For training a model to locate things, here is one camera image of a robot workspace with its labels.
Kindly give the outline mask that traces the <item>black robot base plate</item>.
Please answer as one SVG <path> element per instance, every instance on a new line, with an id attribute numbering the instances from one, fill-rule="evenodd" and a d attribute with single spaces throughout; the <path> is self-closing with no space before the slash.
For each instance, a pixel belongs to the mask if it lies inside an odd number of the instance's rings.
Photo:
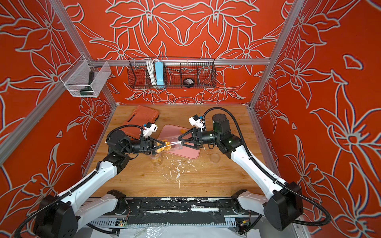
<path id="1" fill-rule="evenodd" d="M 137 197 L 127 200 L 129 208 L 122 218 L 131 223 L 223 223 L 235 217 L 237 223 L 258 213 L 243 210 L 230 197 Z"/>

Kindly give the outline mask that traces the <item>clear jar lid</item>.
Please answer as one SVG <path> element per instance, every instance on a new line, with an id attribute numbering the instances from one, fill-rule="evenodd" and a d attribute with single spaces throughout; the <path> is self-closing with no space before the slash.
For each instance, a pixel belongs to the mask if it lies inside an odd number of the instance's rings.
<path id="1" fill-rule="evenodd" d="M 209 160 L 211 163 L 218 164 L 220 161 L 220 155 L 217 153 L 210 154 Z"/>

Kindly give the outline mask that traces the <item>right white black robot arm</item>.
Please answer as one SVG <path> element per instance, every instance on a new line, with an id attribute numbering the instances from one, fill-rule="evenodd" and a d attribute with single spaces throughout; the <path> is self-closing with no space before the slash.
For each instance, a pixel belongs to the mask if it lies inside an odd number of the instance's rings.
<path id="1" fill-rule="evenodd" d="M 178 137 L 188 148 L 201 149 L 206 145 L 215 145 L 219 151 L 239 165 L 259 186 L 264 194 L 241 190 L 233 198 L 243 210 L 249 210 L 266 217 L 278 231 L 283 231 L 290 224 L 321 227 L 331 222 L 330 213 L 320 204 L 302 194 L 295 182 L 288 183 L 262 163 L 248 148 L 238 121 L 233 114 L 222 108 L 221 114 L 212 117 L 212 130 L 207 130 L 207 113 L 189 118 L 192 128 Z M 303 202 L 306 201 L 324 214 L 322 220 L 308 222 L 299 220 L 304 214 Z"/>

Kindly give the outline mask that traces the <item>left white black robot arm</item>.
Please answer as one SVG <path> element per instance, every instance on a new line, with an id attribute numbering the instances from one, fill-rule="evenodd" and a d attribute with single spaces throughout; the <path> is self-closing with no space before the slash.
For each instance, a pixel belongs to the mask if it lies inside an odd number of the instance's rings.
<path id="1" fill-rule="evenodd" d="M 124 126 L 109 132 L 106 137 L 108 155 L 97 163 L 90 174 L 67 190 L 57 196 L 46 196 L 38 210 L 21 222 L 14 236 L 20 238 L 22 229 L 34 220 L 33 233 L 41 238 L 72 238 L 83 226 L 105 213 L 126 212 L 126 196 L 116 190 L 88 205 L 84 205 L 84 202 L 126 167 L 131 160 L 131 153 L 149 154 L 165 147 L 165 142 L 151 137 L 157 131 L 157 125 L 147 123 L 137 128 L 140 130 L 138 139 L 130 139 L 123 132 Z"/>

